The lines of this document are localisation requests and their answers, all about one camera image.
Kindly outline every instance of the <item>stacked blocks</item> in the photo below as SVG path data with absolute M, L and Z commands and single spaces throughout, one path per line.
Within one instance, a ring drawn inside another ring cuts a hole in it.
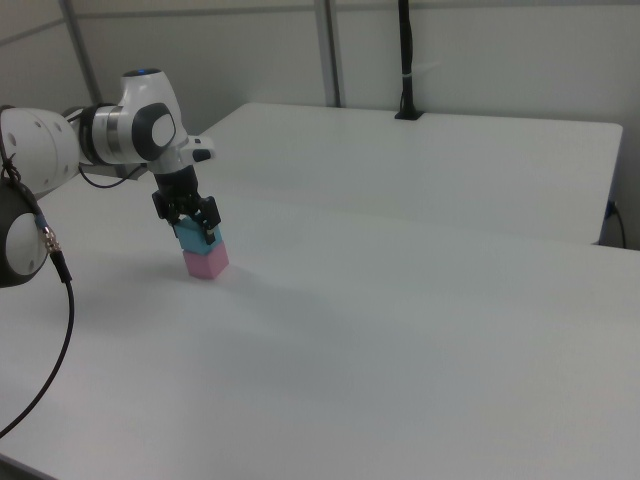
M 229 265 L 219 226 L 213 230 L 216 239 L 211 245 L 207 245 L 200 226 L 188 217 L 180 220 L 173 228 L 192 277 L 212 280 Z

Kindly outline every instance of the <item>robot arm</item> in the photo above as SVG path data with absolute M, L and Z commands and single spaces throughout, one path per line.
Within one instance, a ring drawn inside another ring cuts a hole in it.
M 213 142 L 187 135 L 171 84 L 160 70 L 128 72 L 122 88 L 118 105 L 79 108 L 66 118 L 37 109 L 3 111 L 6 156 L 22 184 L 38 194 L 70 180 L 80 164 L 146 164 L 158 184 L 153 201 L 159 217 L 175 226 L 188 216 L 213 244 L 220 215 L 213 197 L 198 194 L 193 169 L 213 157 Z M 7 179 L 0 183 L 0 287 L 30 280 L 46 259 L 41 229 L 24 203 Z

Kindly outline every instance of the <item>white table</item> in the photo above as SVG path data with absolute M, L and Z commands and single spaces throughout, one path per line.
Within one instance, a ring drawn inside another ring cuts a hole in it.
M 3 454 L 65 480 L 640 474 L 635 252 L 224 193 L 212 283 L 187 276 L 152 191 L 76 178 L 42 201 L 77 327 Z M 66 298 L 47 266 L 0 299 L 4 425 Z
M 205 133 L 217 159 L 197 172 L 216 192 L 589 244 L 622 128 L 248 104 Z

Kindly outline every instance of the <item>black cable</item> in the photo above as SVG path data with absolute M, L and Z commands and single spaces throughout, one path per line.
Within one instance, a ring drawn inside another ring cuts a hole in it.
M 131 177 L 133 177 L 137 172 L 139 172 L 140 170 L 142 170 L 144 168 L 144 165 L 139 165 L 136 168 L 134 168 L 133 170 L 131 170 L 131 172 L 129 173 L 129 175 L 127 175 L 126 177 L 124 177 L 123 179 L 117 181 L 116 183 L 112 183 L 111 185 L 99 185 L 95 182 L 92 182 L 91 180 L 89 180 L 89 177 L 87 177 L 87 175 L 84 173 L 84 171 L 82 170 L 81 166 L 78 166 L 78 171 L 80 172 L 80 175 L 82 175 L 82 178 L 85 179 L 85 181 L 96 188 L 113 188 L 113 187 L 117 187 L 118 185 L 123 184 L 125 181 L 129 180 Z
M 620 210 L 616 208 L 616 217 L 618 217 L 618 223 L 620 224 L 620 232 L 622 233 L 622 248 L 626 250 L 627 248 L 627 236 L 624 233 L 624 223 L 622 223 L 622 216 L 620 215 Z
M 38 394 L 27 406 L 27 408 L 25 408 L 23 412 L 20 415 L 18 415 L 13 422 L 7 425 L 7 427 L 0 432 L 0 439 L 4 437 L 7 433 L 9 433 L 11 430 L 13 430 L 16 427 L 16 425 L 18 425 L 22 420 L 24 420 L 24 418 L 27 415 L 29 415 L 31 410 L 33 410 L 33 408 L 38 404 L 40 399 L 44 396 L 46 391 L 49 389 L 51 382 L 53 382 L 53 379 L 56 377 L 58 370 L 60 370 L 60 365 L 62 365 L 62 361 L 64 360 L 64 357 L 67 354 L 67 349 L 69 348 L 69 341 L 71 340 L 71 332 L 73 332 L 73 322 L 75 319 L 75 300 L 73 297 L 73 287 L 71 286 L 71 281 L 67 280 L 64 282 L 64 284 L 67 287 L 67 296 L 69 297 L 69 324 L 67 326 L 67 333 L 64 337 L 64 342 L 62 344 L 62 350 L 60 350 L 60 354 L 58 355 L 58 360 L 56 361 L 56 364 L 54 365 L 53 370 L 49 374 L 49 378 L 47 378 L 47 381 L 44 383 L 44 385 L 42 386 Z

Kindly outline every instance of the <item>cable connector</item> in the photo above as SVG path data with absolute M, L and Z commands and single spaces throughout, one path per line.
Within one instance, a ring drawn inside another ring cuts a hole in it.
M 41 226 L 40 238 L 44 242 L 47 253 L 51 257 L 51 261 L 58 271 L 60 281 L 62 283 L 70 282 L 72 280 L 71 273 L 69 272 L 67 262 L 65 261 L 64 255 L 62 254 L 62 249 L 60 248 L 60 244 L 58 243 L 58 239 L 56 238 L 56 233 L 51 229 L 51 227 L 46 224 L 46 220 L 44 220 L 44 217 L 39 219 L 36 223 L 38 222 L 39 226 Z
M 40 238 L 44 242 L 49 255 L 61 251 L 60 244 L 56 238 L 56 233 L 50 227 L 44 227 L 40 230 Z

